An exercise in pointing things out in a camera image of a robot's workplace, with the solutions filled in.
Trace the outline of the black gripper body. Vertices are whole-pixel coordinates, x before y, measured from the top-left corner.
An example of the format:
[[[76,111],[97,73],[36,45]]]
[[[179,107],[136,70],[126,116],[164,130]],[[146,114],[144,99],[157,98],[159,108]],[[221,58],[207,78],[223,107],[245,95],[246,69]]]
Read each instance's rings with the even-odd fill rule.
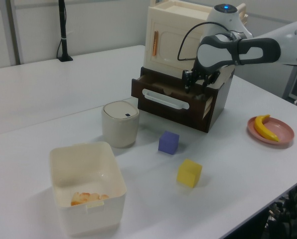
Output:
[[[206,71],[198,62],[194,63],[192,70],[196,71],[196,81],[204,80],[205,75],[212,74],[212,73],[209,73],[208,71]]]

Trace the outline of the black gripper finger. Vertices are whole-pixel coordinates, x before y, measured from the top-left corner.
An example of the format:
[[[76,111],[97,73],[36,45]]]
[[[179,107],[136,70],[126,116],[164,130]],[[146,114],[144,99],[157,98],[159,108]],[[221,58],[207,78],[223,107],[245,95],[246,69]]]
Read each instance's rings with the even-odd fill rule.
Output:
[[[184,82],[185,92],[188,94],[191,87],[196,82],[196,71],[195,70],[183,70],[182,81]]]
[[[202,84],[202,92],[203,93],[205,93],[205,90],[206,90],[208,85],[214,84],[216,82],[219,75],[220,75],[219,71],[216,71],[216,72],[214,72],[214,73],[212,73],[210,75],[205,75],[204,82]]]

